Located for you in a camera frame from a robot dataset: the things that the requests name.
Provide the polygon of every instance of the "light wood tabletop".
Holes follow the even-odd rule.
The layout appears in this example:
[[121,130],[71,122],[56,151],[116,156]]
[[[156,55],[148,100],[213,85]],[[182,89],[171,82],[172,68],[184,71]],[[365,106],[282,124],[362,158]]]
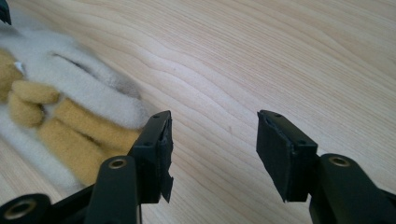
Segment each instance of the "light wood tabletop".
[[[172,198],[144,205],[146,223],[311,223],[257,155],[261,109],[396,193],[395,1],[8,2],[130,77],[151,114],[172,111]],[[0,148],[0,203],[65,196]]]

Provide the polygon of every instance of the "stuffed animal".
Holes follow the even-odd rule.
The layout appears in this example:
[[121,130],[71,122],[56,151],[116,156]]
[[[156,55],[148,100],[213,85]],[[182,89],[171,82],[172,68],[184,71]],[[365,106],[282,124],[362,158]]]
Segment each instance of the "stuffed animal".
[[18,11],[0,24],[0,136],[66,192],[127,153],[148,113],[134,83]]
[[[12,56],[1,50],[0,92],[7,95],[12,121],[24,128],[36,128],[38,138],[76,175],[85,186],[93,184],[100,164],[107,158],[126,154],[138,130],[121,127],[101,118],[52,86],[22,79]],[[47,114],[44,105],[57,104]]]

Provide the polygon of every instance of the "black plastic bracket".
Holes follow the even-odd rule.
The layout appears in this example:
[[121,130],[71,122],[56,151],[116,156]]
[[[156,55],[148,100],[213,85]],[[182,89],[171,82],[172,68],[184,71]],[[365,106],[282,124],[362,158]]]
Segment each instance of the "black plastic bracket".
[[9,7],[6,0],[0,0],[0,20],[11,25],[11,16],[9,15]]
[[141,217],[134,158],[118,156],[104,161],[84,223],[137,224]]
[[258,116],[257,153],[277,191],[283,201],[305,202],[318,144],[282,115],[262,110]]
[[309,207],[314,223],[396,223],[396,209],[352,159],[325,154]]
[[169,175],[172,151],[171,112],[164,111],[151,117],[128,153],[136,159],[141,203],[157,203],[161,194],[169,202],[174,180]]

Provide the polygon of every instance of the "screw hole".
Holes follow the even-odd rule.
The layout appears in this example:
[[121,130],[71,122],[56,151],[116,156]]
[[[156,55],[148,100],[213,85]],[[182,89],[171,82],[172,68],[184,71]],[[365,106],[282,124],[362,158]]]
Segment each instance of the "screw hole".
[[108,165],[108,167],[110,169],[120,169],[121,167],[123,167],[125,165],[126,165],[125,159],[115,159]]
[[341,166],[341,167],[348,167],[350,166],[349,161],[345,160],[344,158],[341,157],[330,157],[329,161],[337,166]]
[[26,199],[12,205],[5,213],[4,218],[7,220],[24,217],[35,209],[37,203],[34,199]]

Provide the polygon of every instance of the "wood grain surface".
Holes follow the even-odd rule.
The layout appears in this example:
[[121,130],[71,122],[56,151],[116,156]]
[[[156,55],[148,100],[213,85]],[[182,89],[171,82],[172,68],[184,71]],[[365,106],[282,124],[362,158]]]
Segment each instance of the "wood grain surface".
[[[146,223],[310,223],[308,203],[282,203],[256,153],[261,109],[396,193],[395,1],[9,3],[134,80],[150,113],[172,111],[172,199],[144,205]],[[26,190],[63,196],[38,175],[5,178],[31,167],[0,148],[0,203],[26,178]]]

